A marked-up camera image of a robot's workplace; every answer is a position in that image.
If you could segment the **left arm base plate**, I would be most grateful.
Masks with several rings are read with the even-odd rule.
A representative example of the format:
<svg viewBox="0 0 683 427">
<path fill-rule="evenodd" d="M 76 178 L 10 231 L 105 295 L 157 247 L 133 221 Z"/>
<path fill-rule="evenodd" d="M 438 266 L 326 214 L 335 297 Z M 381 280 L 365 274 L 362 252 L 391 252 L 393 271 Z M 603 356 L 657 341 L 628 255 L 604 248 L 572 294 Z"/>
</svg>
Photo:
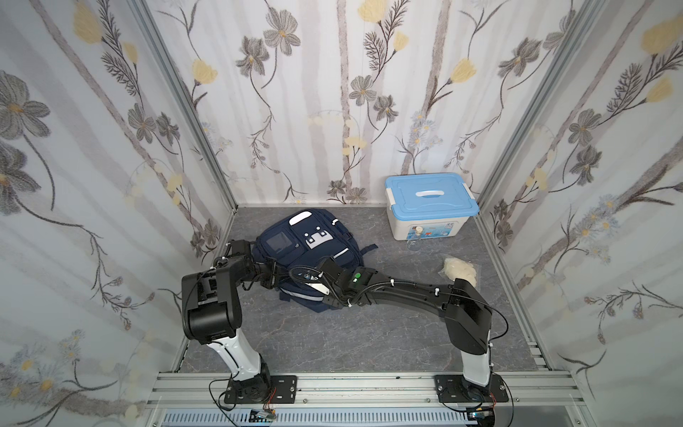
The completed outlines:
<svg viewBox="0 0 683 427">
<path fill-rule="evenodd" d="M 231 381 L 220 397 L 227 405 L 293 404 L 298 391 L 296 375 L 258 375 L 245 381 Z"/>
</svg>

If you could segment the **navy blue backpack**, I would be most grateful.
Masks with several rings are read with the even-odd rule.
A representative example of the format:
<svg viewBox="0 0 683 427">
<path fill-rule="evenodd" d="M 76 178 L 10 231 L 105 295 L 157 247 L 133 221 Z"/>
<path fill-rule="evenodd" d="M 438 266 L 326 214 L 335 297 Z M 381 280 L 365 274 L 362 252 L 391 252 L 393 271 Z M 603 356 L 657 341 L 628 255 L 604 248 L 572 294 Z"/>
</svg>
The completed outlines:
<svg viewBox="0 0 683 427">
<path fill-rule="evenodd" d="M 330 306 L 324 299 L 328 293 L 322 285 L 304 285 L 293 281 L 289 271 L 293 267 L 316 267 L 332 258 L 342 268 L 355 269 L 364 265 L 364 255 L 377 249 L 373 244 L 360 247 L 353 234 L 340 220 L 325 209 L 302 210 L 276 224 L 256 238 L 253 258 L 277 272 L 279 297 L 285 302 L 321 313 Z"/>
</svg>

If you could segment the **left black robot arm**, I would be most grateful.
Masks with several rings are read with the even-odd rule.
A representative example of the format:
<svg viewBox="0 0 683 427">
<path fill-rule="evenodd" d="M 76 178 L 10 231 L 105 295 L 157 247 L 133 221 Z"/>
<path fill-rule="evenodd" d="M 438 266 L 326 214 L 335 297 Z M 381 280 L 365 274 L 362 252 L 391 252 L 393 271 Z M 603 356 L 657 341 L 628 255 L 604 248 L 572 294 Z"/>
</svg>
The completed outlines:
<svg viewBox="0 0 683 427">
<path fill-rule="evenodd" d="M 266 383 L 267 364 L 242 332 L 243 311 L 238 288 L 271 279 L 272 269 L 254 260 L 252 243 L 232 240 L 212 267 L 181 279 L 181 323 L 190 341 L 206 345 L 244 384 Z"/>
</svg>

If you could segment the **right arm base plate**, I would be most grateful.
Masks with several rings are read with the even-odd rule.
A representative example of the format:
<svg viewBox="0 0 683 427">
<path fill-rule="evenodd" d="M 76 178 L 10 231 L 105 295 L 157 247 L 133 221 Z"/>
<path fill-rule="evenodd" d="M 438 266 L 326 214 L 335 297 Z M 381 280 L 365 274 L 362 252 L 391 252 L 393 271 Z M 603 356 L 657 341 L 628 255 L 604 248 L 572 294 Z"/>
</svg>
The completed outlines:
<svg viewBox="0 0 683 427">
<path fill-rule="evenodd" d="M 434 383 L 441 403 L 487 405 L 510 401 L 507 387 L 498 374 L 490 375 L 487 386 L 471 384 L 463 375 L 435 375 Z"/>
</svg>

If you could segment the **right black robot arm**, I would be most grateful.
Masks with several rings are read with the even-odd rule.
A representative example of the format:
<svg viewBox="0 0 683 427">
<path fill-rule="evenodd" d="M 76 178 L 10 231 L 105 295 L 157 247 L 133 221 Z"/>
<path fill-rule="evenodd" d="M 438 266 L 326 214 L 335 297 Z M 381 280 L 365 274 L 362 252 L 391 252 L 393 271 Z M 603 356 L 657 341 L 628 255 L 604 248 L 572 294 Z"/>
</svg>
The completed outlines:
<svg viewBox="0 0 683 427">
<path fill-rule="evenodd" d="M 450 342 L 461 352 L 464 384 L 480 389 L 489 386 L 494 310 L 470 282 L 423 284 L 368 267 L 344 269 L 330 258 L 315 268 L 297 267 L 289 276 L 310 288 L 322 286 L 323 303 L 334 308 L 389 304 L 440 318 Z"/>
</svg>

